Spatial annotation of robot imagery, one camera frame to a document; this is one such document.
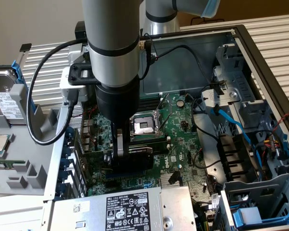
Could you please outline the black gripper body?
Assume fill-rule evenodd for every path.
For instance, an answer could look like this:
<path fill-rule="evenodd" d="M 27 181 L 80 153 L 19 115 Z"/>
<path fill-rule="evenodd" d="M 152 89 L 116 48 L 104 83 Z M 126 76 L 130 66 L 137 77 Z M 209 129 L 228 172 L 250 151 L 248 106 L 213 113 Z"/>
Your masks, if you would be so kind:
<path fill-rule="evenodd" d="M 95 85 L 98 109 L 101 114 L 116 126 L 123 126 L 138 110 L 140 80 L 136 75 L 122 87 Z"/>

